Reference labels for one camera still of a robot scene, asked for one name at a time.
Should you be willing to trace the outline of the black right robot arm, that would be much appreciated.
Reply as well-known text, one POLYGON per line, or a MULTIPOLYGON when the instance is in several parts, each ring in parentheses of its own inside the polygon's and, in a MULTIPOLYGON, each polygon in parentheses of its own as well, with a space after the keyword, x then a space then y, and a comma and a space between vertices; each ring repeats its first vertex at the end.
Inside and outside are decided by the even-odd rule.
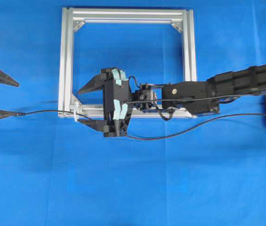
POLYGON ((103 133, 104 137, 124 137, 134 108, 143 113, 158 113, 163 120, 169 121, 181 108, 192 115, 217 114, 220 104, 229 104, 242 96, 266 93, 266 65, 218 74, 207 81, 142 83, 134 92, 130 78, 123 70, 105 68, 78 93, 99 90, 103 93, 103 120, 79 122, 103 133))

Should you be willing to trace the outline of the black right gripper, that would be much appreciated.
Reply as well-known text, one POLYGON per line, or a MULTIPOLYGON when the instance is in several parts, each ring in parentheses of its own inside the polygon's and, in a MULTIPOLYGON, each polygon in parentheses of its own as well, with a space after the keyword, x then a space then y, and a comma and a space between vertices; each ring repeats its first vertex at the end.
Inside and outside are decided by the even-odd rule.
POLYGON ((102 132, 104 137, 125 137, 132 116, 128 102, 132 100, 129 79, 118 68, 105 68, 84 85, 78 94, 103 90, 104 120, 78 120, 102 132))

